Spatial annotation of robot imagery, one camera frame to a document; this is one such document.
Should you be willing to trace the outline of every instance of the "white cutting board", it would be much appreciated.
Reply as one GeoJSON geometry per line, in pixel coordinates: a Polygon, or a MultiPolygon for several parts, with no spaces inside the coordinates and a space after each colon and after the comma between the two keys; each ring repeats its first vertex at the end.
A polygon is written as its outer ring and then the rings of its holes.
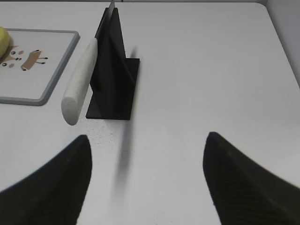
{"type": "Polygon", "coordinates": [[[75,48],[76,31],[7,29],[0,59],[0,103],[43,105],[75,48]]]}

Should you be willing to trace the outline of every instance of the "wall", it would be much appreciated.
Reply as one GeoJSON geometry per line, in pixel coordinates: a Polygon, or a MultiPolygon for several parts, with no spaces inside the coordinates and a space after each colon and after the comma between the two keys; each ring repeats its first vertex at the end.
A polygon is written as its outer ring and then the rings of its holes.
{"type": "Polygon", "coordinates": [[[300,85],[300,0],[269,0],[267,9],[300,85]]]}
{"type": "MultiPolygon", "coordinates": [[[[27,0],[27,1],[105,1],[108,2],[110,0],[27,0]]],[[[268,0],[123,0],[124,2],[259,2],[262,4],[266,4],[268,0]]]]}

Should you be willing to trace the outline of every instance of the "white table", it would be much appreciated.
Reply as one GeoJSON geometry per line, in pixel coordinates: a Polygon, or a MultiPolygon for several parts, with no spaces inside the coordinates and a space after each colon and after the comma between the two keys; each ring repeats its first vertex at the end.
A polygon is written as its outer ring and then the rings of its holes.
{"type": "Polygon", "coordinates": [[[300,186],[299,87],[265,7],[116,5],[127,55],[141,58],[132,122],[85,119],[89,90],[71,127],[60,101],[108,3],[0,2],[3,27],[81,35],[46,105],[0,105],[0,190],[87,134],[93,171],[79,225],[217,225],[202,170],[210,131],[300,186]]]}

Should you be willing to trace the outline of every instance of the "cartoon animal print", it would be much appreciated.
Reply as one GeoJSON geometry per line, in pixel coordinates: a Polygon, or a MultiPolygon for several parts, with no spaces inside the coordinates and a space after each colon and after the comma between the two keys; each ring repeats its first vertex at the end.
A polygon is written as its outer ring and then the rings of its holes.
{"type": "Polygon", "coordinates": [[[41,60],[41,59],[47,60],[48,59],[47,57],[39,58],[41,52],[42,51],[40,51],[40,50],[35,50],[33,52],[30,52],[28,59],[23,63],[23,65],[21,65],[21,69],[23,71],[30,70],[35,63],[45,64],[45,62],[37,62],[37,60],[41,60]]]}
{"type": "MultiPolygon", "coordinates": [[[[13,49],[15,49],[16,47],[18,47],[18,45],[14,45],[14,46],[9,46],[7,51],[5,52],[5,54],[2,56],[2,58],[0,59],[0,65],[3,67],[6,67],[8,65],[8,61],[12,61],[12,60],[22,60],[22,58],[19,57],[15,57],[15,54],[17,53],[16,51],[13,51],[13,49]]],[[[19,51],[18,54],[22,55],[24,53],[24,51],[19,51]]],[[[10,63],[9,64],[9,68],[14,67],[14,63],[10,63]]]]}

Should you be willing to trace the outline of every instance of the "lemon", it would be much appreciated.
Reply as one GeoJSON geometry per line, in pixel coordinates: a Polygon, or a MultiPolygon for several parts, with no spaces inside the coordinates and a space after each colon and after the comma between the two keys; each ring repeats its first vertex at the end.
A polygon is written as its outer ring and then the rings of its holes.
{"type": "Polygon", "coordinates": [[[0,27],[0,59],[9,46],[9,34],[3,27],[0,27]]]}

